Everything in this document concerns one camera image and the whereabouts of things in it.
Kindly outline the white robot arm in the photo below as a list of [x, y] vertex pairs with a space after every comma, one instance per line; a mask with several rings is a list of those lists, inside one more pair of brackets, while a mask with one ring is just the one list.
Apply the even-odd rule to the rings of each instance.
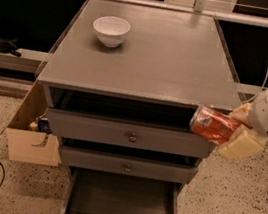
[[268, 89], [259, 93], [250, 103], [243, 103], [230, 112], [232, 119], [241, 123], [229, 140], [218, 147], [223, 158], [251, 157], [264, 150], [268, 141]]

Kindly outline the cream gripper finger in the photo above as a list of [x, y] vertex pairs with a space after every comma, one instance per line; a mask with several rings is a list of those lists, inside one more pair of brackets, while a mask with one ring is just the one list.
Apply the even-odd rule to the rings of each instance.
[[217, 152], [229, 160], [243, 159], [264, 151], [267, 141], [268, 136], [263, 136], [256, 130], [241, 125], [227, 142], [218, 147]]
[[250, 103], [243, 103], [232, 112], [229, 113], [229, 116], [233, 119], [238, 120], [238, 122], [243, 123], [246, 127], [251, 127], [252, 125], [249, 122], [249, 113], [250, 113]]

